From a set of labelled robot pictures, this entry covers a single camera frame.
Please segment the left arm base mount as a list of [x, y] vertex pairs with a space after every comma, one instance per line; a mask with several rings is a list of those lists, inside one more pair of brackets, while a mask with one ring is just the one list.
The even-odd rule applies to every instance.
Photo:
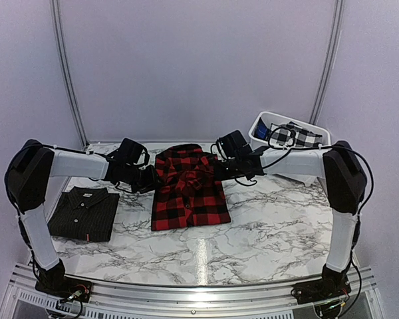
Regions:
[[65, 306], [75, 306], [77, 312], [73, 318], [80, 318], [85, 310], [85, 304], [90, 300], [92, 282], [65, 276], [58, 288], [52, 288], [45, 283], [37, 282], [35, 289], [39, 292], [58, 297], [56, 310], [64, 310]]

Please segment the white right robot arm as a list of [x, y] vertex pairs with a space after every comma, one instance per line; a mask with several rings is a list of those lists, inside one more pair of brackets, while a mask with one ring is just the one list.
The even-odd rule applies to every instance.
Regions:
[[316, 292], [323, 298], [331, 297], [341, 288], [350, 268], [360, 233], [360, 211], [369, 200], [366, 187], [374, 184], [365, 158], [344, 140], [329, 146], [260, 146], [255, 150], [247, 142], [232, 138], [220, 138], [215, 144], [222, 157], [215, 164], [219, 180], [251, 180], [266, 174], [308, 175], [324, 180], [333, 222], [329, 255]]

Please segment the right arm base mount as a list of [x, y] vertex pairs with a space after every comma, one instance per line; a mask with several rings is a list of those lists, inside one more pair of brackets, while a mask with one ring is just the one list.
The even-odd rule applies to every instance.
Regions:
[[297, 304], [313, 304], [317, 318], [338, 318], [350, 299], [350, 293], [348, 280], [336, 285], [330, 279], [298, 282], [291, 290]]

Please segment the red black plaid shirt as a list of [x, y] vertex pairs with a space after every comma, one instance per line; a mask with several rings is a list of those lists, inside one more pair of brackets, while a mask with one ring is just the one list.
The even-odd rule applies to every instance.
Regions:
[[198, 144], [172, 146], [156, 155], [162, 185], [154, 193], [152, 231], [231, 222], [222, 182], [215, 178], [215, 160]]

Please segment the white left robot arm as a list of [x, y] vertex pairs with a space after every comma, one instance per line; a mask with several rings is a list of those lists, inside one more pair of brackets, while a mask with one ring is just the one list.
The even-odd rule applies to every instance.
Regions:
[[25, 142], [11, 160], [4, 183], [8, 200], [17, 211], [21, 235], [31, 252], [39, 283], [57, 296], [66, 295], [71, 288], [45, 218], [50, 178], [84, 177], [114, 185], [127, 183], [133, 193], [146, 193], [160, 184], [149, 158], [142, 144], [128, 138], [109, 154], [49, 146], [34, 139]]

